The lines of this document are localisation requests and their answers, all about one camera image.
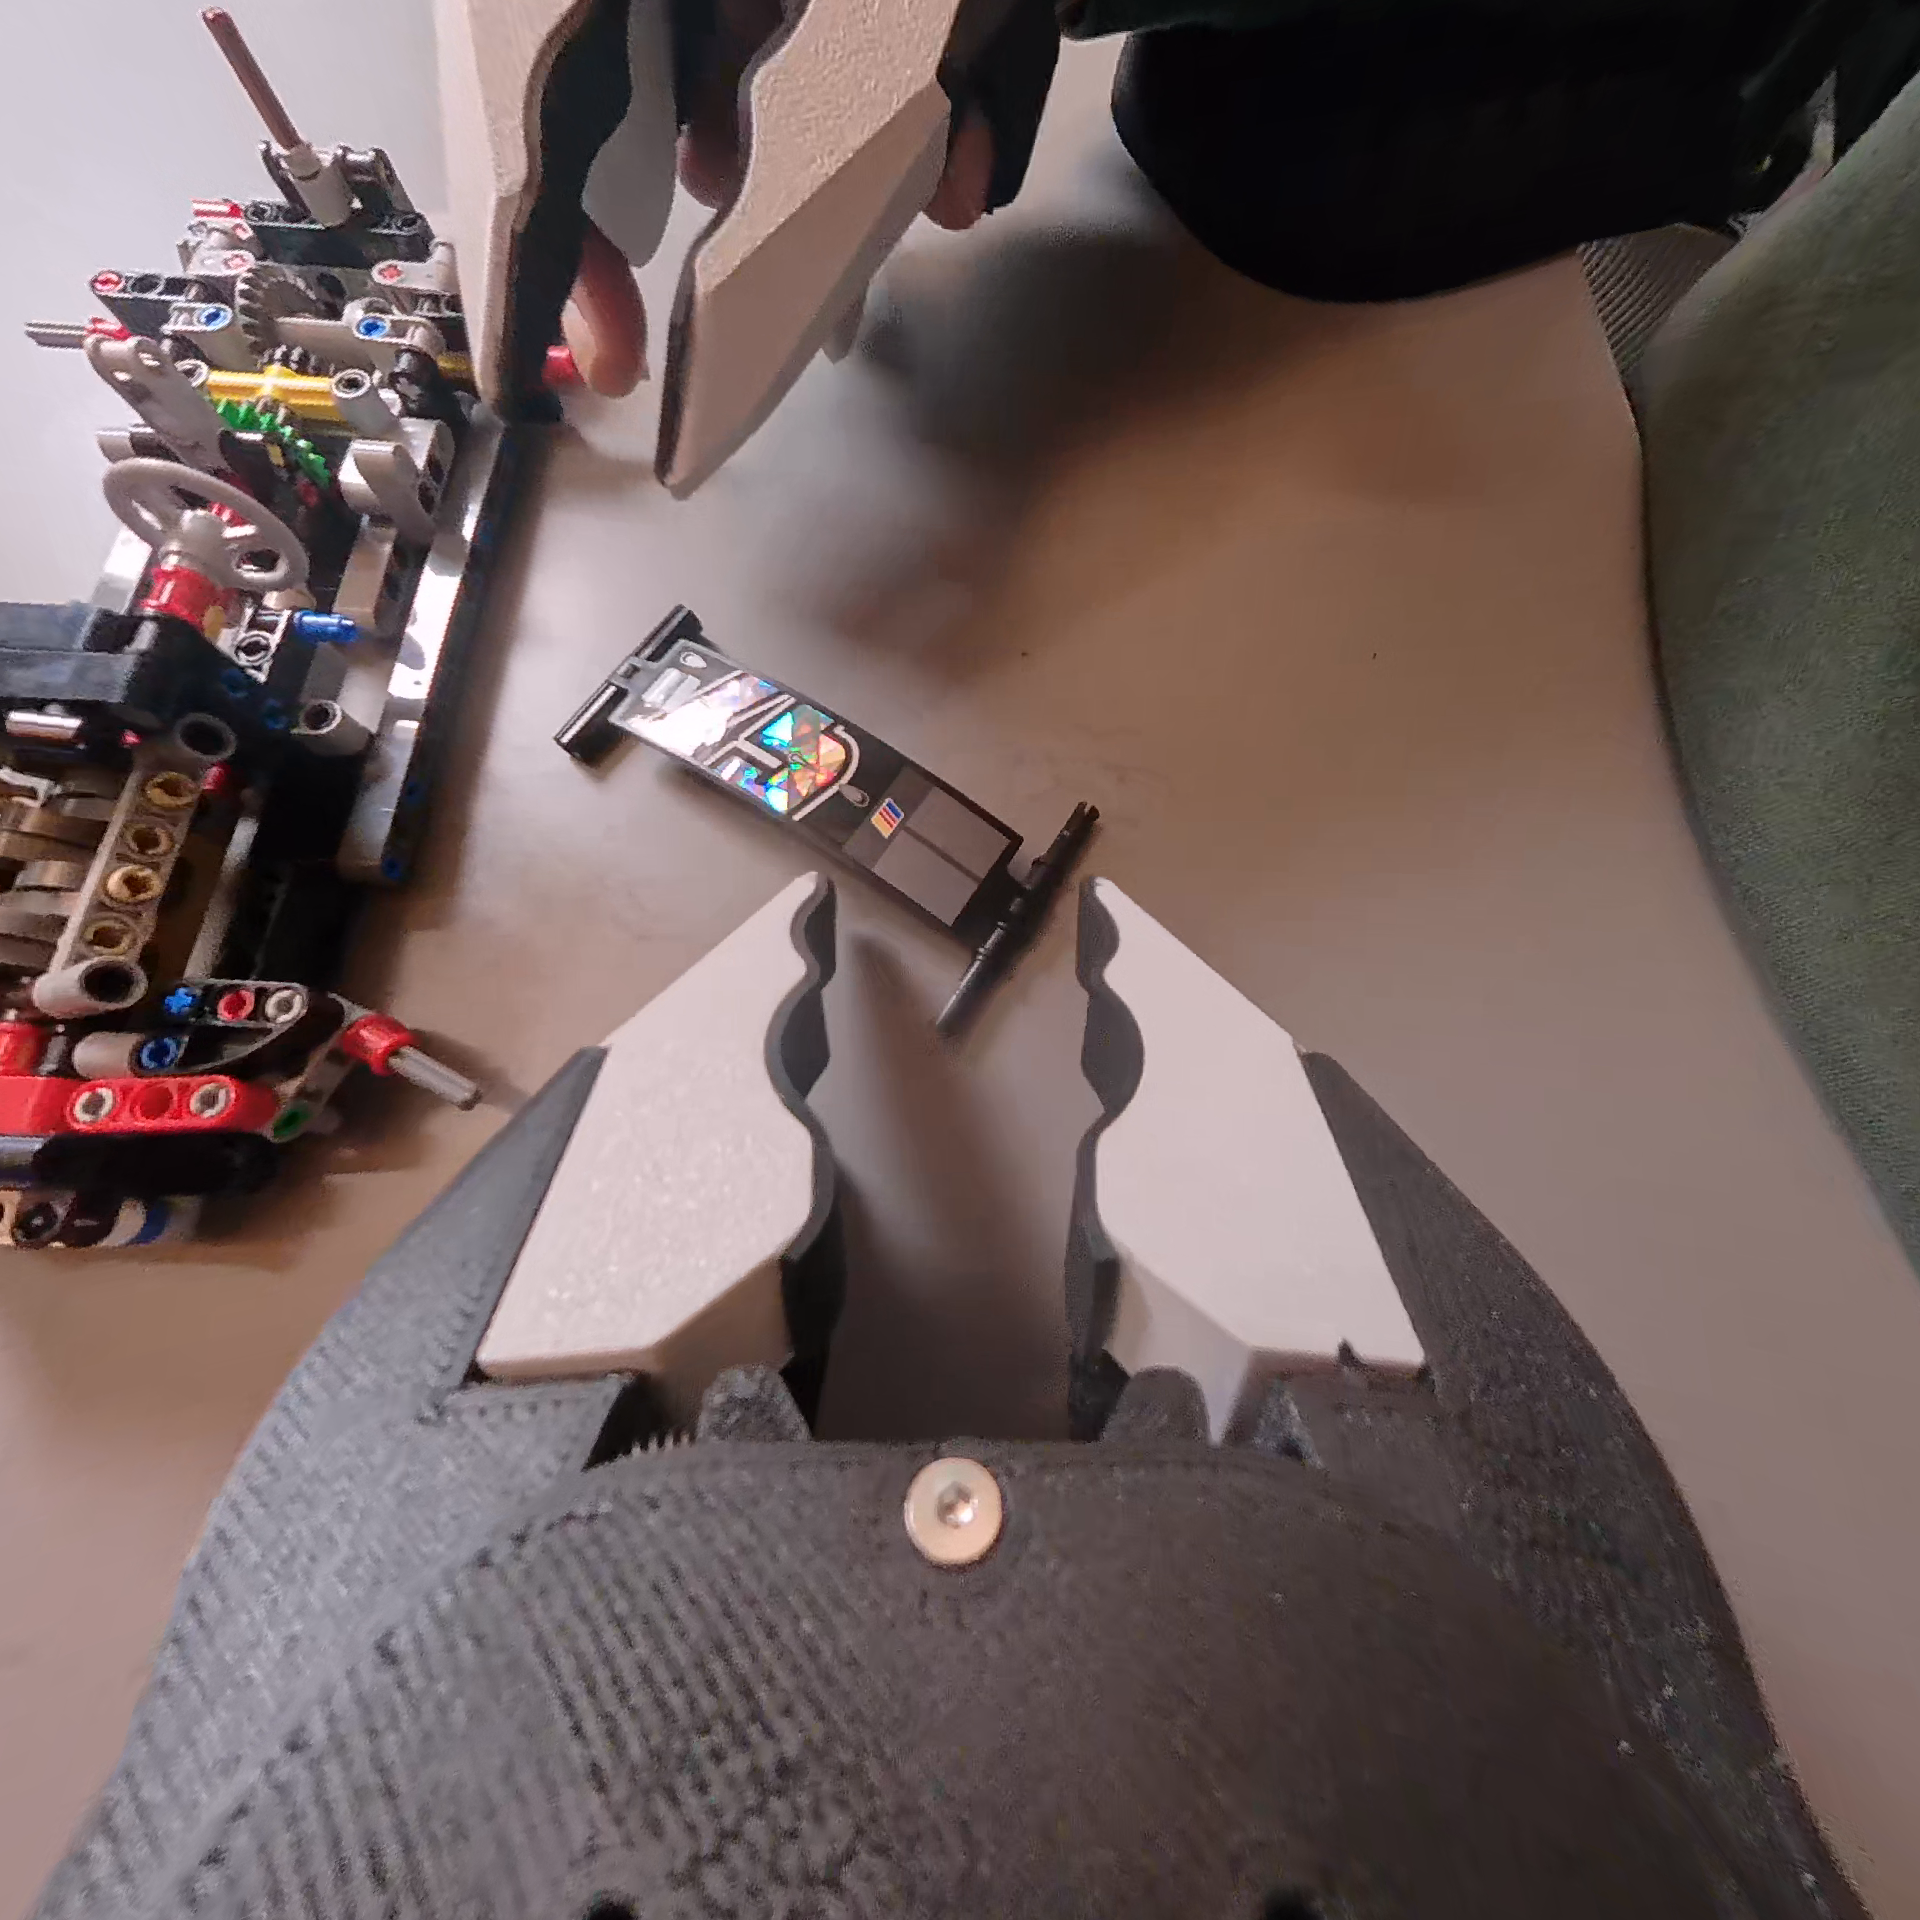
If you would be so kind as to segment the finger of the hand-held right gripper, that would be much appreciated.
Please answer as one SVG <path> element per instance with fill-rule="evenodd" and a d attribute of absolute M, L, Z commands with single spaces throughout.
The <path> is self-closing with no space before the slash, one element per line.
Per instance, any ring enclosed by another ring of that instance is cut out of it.
<path fill-rule="evenodd" d="M 437 2 L 470 356 L 488 407 L 552 419 L 546 353 L 586 252 L 586 186 L 634 100 L 627 2 Z"/>
<path fill-rule="evenodd" d="M 957 2 L 810 2 L 737 93 L 742 179 L 690 247 L 657 475 L 693 497 L 855 314 L 944 171 Z"/>

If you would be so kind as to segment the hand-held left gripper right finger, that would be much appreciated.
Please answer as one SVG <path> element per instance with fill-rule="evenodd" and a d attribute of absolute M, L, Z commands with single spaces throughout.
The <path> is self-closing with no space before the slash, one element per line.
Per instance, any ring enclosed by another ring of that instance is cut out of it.
<path fill-rule="evenodd" d="M 1184 1377 L 1211 1442 L 1265 1387 L 1357 1364 L 1416 1378 L 1424 1343 L 1289 1031 L 1113 879 L 1085 879 L 1079 1051 L 1095 1118 L 1065 1258 L 1070 1431 L 1097 1438 L 1147 1372 Z"/>

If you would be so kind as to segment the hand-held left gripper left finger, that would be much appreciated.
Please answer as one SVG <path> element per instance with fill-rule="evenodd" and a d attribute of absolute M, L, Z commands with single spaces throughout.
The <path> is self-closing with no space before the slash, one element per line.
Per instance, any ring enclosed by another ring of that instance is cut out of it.
<path fill-rule="evenodd" d="M 729 1366 L 818 1399 L 838 1321 L 832 879 L 807 873 L 608 1044 L 477 1362 L 493 1380 L 639 1377 L 674 1426 Z"/>

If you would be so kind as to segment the black curved lego panel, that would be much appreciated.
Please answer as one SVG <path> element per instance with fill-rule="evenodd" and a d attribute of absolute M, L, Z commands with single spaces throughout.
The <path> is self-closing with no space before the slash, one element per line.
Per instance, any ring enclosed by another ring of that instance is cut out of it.
<path fill-rule="evenodd" d="M 630 739 L 981 947 L 1019 882 L 1019 831 L 845 713 L 704 649 L 706 686 Z"/>

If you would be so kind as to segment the lego car chassis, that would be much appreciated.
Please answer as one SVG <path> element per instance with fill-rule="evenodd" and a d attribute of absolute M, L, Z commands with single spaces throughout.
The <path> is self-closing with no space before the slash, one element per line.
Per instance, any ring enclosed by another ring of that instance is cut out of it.
<path fill-rule="evenodd" d="M 118 540 L 91 597 L 2 618 L 6 1250 L 194 1236 L 336 1122 L 355 1075 L 480 1102 L 346 994 L 417 863 L 520 479 L 458 257 L 377 146 L 307 140 L 225 6 L 262 199 L 179 262 L 91 274 Z"/>

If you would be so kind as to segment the person's right forearm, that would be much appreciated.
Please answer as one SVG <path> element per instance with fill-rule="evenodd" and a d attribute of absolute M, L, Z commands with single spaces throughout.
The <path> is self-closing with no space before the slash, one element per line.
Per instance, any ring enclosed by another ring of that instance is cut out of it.
<path fill-rule="evenodd" d="M 1113 124 L 1222 265 L 1325 305 L 1433 297 L 1583 245 L 1723 228 L 1915 4 L 1058 4 L 1120 36 Z"/>

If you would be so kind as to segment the person's right hand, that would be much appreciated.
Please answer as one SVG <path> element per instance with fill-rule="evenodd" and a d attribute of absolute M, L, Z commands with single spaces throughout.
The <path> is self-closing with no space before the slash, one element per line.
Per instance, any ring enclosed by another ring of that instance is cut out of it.
<path fill-rule="evenodd" d="M 677 187 L 710 209 L 729 204 L 746 169 L 738 85 L 783 17 L 779 2 L 677 4 Z M 648 377 L 648 323 L 634 274 L 589 220 L 563 326 L 586 387 L 611 398 L 634 393 Z"/>

